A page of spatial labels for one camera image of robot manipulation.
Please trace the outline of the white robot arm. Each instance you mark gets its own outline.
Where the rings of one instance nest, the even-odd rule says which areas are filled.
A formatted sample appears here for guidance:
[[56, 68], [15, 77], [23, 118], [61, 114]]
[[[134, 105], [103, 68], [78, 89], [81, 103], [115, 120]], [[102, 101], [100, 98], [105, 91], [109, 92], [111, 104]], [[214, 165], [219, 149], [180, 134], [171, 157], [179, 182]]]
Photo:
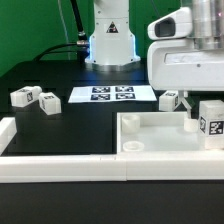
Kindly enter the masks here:
[[[140, 62], [128, 0], [94, 0], [95, 29], [86, 66], [122, 71]], [[147, 27], [149, 84], [155, 90], [224, 92], [224, 0], [181, 0]]]

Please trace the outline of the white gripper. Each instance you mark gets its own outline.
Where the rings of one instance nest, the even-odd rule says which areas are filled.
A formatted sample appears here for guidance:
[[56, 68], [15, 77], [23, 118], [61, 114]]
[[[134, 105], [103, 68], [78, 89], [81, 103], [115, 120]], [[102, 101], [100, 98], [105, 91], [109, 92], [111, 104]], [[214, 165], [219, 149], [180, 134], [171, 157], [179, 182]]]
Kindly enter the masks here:
[[187, 91], [224, 91], [224, 50], [196, 50], [188, 39], [155, 41], [148, 49], [147, 69], [155, 90], [179, 90], [178, 103], [191, 118]]

